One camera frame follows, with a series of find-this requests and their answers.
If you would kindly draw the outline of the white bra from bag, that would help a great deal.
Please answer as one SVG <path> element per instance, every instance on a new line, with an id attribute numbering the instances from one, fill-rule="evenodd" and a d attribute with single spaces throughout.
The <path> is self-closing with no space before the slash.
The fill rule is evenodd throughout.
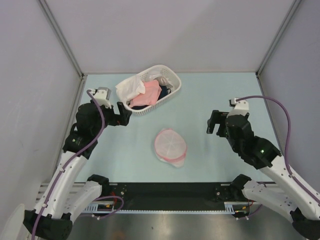
<path id="1" fill-rule="evenodd" d="M 144 94 L 146 92 L 146 88 L 144 82 L 138 75 L 131 76 L 116 86 L 116 94 L 121 102 L 128 102 L 139 94 Z"/>

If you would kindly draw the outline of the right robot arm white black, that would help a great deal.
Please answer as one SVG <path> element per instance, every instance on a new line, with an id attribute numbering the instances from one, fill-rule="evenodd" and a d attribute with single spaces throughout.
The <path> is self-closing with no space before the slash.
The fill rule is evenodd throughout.
<path id="1" fill-rule="evenodd" d="M 227 139 L 232 150 L 263 174 L 272 179 L 283 194 L 274 192 L 243 174 L 231 183 L 231 196 L 242 201 L 254 200 L 286 218 L 293 228 L 308 240 L 320 238 L 320 193 L 299 174 L 289 169 L 280 150 L 269 140 L 254 134 L 249 114 L 229 115 L 213 110 L 207 121 L 207 134 L 219 125 L 217 135 Z"/>

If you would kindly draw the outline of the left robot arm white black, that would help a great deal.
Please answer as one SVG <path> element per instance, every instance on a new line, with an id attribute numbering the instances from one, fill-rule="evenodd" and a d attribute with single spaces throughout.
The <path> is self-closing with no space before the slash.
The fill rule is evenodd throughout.
<path id="1" fill-rule="evenodd" d="M 72 197 L 69 196 L 75 179 L 89 160 L 98 138 L 108 126 L 127 126 L 131 111 L 123 103 L 113 107 L 99 105 L 95 100 L 78 107 L 75 123 L 62 148 L 58 167 L 44 194 L 32 210 L 25 210 L 23 225 L 35 237 L 44 240 L 66 240 L 74 222 L 92 202 L 112 201 L 112 206 L 124 200 L 112 192 L 109 179 L 93 174 Z"/>

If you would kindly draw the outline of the pink mesh laundry bag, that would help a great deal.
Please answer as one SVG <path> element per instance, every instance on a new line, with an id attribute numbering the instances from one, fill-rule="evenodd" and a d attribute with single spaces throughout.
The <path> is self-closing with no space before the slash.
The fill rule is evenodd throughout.
<path id="1" fill-rule="evenodd" d="M 163 128 L 155 137 L 153 148 L 156 157 L 163 163 L 175 168 L 185 164 L 187 156 L 187 143 L 172 128 Z"/>

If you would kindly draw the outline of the pink bra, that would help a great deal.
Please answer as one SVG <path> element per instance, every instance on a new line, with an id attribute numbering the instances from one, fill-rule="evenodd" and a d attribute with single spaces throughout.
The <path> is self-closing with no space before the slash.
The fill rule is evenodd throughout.
<path id="1" fill-rule="evenodd" d="M 159 82 L 157 80 L 145 81 L 144 87 L 145 93 L 140 93 L 130 101 L 129 106 L 131 108 L 136 106 L 154 106 L 157 103 L 162 91 Z"/>

